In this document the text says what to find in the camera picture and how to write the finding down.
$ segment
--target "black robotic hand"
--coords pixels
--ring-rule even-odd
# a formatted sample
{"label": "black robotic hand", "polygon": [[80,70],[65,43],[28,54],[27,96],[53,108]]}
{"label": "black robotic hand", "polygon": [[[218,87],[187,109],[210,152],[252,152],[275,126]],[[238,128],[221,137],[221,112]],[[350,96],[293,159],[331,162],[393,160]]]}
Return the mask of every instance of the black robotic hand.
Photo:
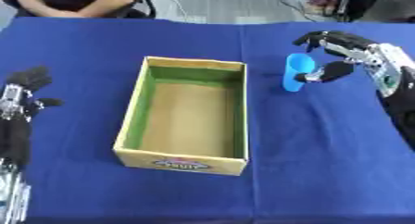
{"label": "black robotic hand", "polygon": [[[47,75],[45,67],[31,68],[26,71],[13,73],[6,81],[3,89],[3,97],[0,100],[0,157],[7,162],[24,168],[30,157],[31,119],[38,112],[48,106],[60,106],[62,102],[57,99],[41,98],[32,99],[31,94],[35,93],[45,85],[52,82]],[[16,97],[13,88],[8,85],[21,87],[20,95]],[[16,100],[18,106],[12,105],[10,98]]]}
{"label": "black robotic hand", "polygon": [[308,44],[308,52],[323,46],[326,53],[345,58],[315,73],[299,74],[298,81],[337,80],[351,73],[354,64],[361,64],[377,87],[385,112],[415,151],[415,63],[400,47],[341,31],[313,31],[294,44]]}
{"label": "black robotic hand", "polygon": [[[342,31],[312,31],[296,39],[293,44],[308,44],[307,52],[311,52],[313,49],[323,46],[324,51],[327,54],[350,58],[353,56],[353,52],[365,51],[368,49],[369,45],[376,44],[376,42]],[[347,62],[345,59],[342,61],[335,61],[323,66],[319,71],[313,74],[299,74],[297,75],[296,80],[302,82],[335,81],[351,74],[354,70],[353,63],[354,62]]]}

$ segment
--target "cable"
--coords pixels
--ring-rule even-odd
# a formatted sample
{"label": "cable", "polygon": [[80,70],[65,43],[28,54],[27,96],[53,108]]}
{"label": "cable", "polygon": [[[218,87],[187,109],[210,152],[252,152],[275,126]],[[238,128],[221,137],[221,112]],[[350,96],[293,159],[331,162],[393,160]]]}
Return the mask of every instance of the cable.
{"label": "cable", "polygon": [[280,1],[280,3],[282,3],[283,5],[285,5],[285,6],[288,6],[288,7],[291,7],[292,9],[294,9],[294,10],[296,10],[298,13],[300,13],[305,19],[308,19],[308,20],[310,20],[310,21],[312,21],[312,22],[317,22],[317,20],[315,20],[315,19],[311,19],[311,18],[309,18],[308,16],[307,16],[307,14],[305,13],[305,10],[304,10],[304,8],[302,7],[302,9],[300,9],[299,7],[296,7],[296,6],[292,6],[292,5],[290,5],[290,4],[288,4],[288,3],[286,3],[286,2],[284,2],[284,0],[278,0],[278,1]]}
{"label": "cable", "polygon": [[170,0],[170,1],[173,2],[173,3],[175,3],[176,6],[180,9],[180,11],[183,14],[184,21],[185,22],[189,22],[188,17],[187,17],[187,13],[186,13],[186,11],[184,11],[184,8],[182,7],[182,4],[179,1],[177,1],[177,0]]}

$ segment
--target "blue tablecloth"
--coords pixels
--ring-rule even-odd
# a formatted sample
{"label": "blue tablecloth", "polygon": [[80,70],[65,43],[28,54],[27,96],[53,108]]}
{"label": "blue tablecloth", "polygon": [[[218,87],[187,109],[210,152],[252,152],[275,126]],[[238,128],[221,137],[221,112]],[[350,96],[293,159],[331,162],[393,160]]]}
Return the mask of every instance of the blue tablecloth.
{"label": "blue tablecloth", "polygon": [[[0,80],[46,65],[54,83],[36,95],[66,102],[33,122],[29,223],[410,223],[415,154],[365,73],[299,93],[281,88],[285,57],[304,51],[291,42],[315,30],[354,32],[415,56],[411,25],[15,20],[0,34]],[[144,56],[248,64],[251,160],[242,176],[121,165],[111,146]]]}

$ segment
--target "person's arm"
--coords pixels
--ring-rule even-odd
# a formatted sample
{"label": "person's arm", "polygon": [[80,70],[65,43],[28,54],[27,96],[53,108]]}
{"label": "person's arm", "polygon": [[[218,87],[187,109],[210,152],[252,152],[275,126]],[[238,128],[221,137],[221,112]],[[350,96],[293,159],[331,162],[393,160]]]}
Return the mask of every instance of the person's arm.
{"label": "person's arm", "polygon": [[47,6],[43,0],[18,0],[19,3],[32,14],[39,17],[81,18],[76,12],[61,11]]}
{"label": "person's arm", "polygon": [[95,0],[78,13],[86,18],[102,17],[107,13],[133,3],[134,0]]}

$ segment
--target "floor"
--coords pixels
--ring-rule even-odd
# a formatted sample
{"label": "floor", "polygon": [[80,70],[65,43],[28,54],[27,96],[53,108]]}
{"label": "floor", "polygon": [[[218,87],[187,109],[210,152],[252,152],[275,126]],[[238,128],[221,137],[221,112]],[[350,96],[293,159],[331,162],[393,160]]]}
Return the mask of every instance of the floor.
{"label": "floor", "polygon": [[[193,23],[259,24],[283,21],[332,20],[301,13],[279,0],[153,0],[159,19]],[[298,6],[297,0],[283,0]],[[414,0],[378,0],[363,21],[387,21],[415,13]],[[0,4],[0,29],[12,19],[15,10]]]}

